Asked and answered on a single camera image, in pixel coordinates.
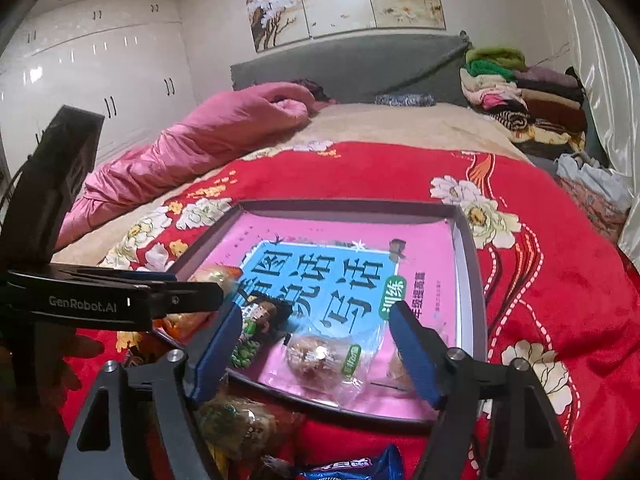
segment screw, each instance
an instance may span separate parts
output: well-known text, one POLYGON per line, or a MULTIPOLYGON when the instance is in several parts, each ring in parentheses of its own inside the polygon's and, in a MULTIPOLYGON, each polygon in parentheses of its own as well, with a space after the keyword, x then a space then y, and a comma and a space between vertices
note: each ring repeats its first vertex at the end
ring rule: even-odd
POLYGON ((107 373, 111 373, 114 372, 119 365, 119 362, 111 360, 105 362, 105 364, 102 366, 102 369, 107 373))
POLYGON ((513 367, 516 368, 516 370, 519 372, 526 372, 530 368, 529 362, 522 357, 514 359, 512 364, 513 367))
POLYGON ((462 348, 449 348, 447 357, 452 361, 462 361, 466 356, 466 352, 462 348))
POLYGON ((175 349, 167 352, 166 358, 169 359, 171 363, 177 363, 180 359, 184 357, 184 352, 180 349, 175 349))

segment curtain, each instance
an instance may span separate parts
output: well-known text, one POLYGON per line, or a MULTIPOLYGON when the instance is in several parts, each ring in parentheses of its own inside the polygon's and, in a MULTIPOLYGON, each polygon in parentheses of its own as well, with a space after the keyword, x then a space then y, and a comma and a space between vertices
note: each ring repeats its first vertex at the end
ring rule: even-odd
POLYGON ((587 91, 612 167, 630 177, 634 197, 618 246, 640 270, 640 68, 597 0, 566 0, 574 68, 587 91))

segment rolled pink comforter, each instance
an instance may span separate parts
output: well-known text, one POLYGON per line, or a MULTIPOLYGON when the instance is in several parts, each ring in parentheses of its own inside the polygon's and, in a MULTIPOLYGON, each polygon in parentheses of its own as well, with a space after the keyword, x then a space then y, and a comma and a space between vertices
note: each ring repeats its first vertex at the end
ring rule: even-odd
POLYGON ((316 101, 293 83, 266 83, 207 99, 151 146, 123 153, 90 174, 66 215, 59 250, 98 226, 262 147, 308 122, 316 101))

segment cabinet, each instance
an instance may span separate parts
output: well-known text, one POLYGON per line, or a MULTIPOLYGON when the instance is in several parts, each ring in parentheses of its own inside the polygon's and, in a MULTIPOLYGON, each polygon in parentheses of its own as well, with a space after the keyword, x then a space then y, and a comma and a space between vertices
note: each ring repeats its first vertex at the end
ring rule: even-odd
POLYGON ((0 57, 0 72, 53 46, 114 28, 179 23, 176 0, 85 0, 25 20, 0 57))
POLYGON ((105 116, 97 162, 152 142, 189 113, 195 98, 181 30, 180 23, 150 23, 89 34, 0 75, 0 134, 11 174, 63 104, 105 116))

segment green towel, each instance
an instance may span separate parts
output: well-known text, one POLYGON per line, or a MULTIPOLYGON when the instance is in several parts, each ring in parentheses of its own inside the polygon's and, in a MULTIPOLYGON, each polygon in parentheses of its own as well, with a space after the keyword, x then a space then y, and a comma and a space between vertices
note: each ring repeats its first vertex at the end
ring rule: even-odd
POLYGON ((469 75, 473 77, 481 74, 497 74, 501 75, 507 81, 515 81, 516 76, 513 73, 513 70, 509 70, 508 68, 502 68, 500 65, 496 65, 491 61, 485 61, 484 59, 479 59, 476 61, 472 61, 471 63, 467 63, 466 71, 469 72, 469 75))
POLYGON ((467 63, 482 59, 510 70, 520 70, 521 72, 528 70, 527 65, 524 63, 524 54, 516 48, 488 46, 485 48, 473 48, 466 53, 467 63))

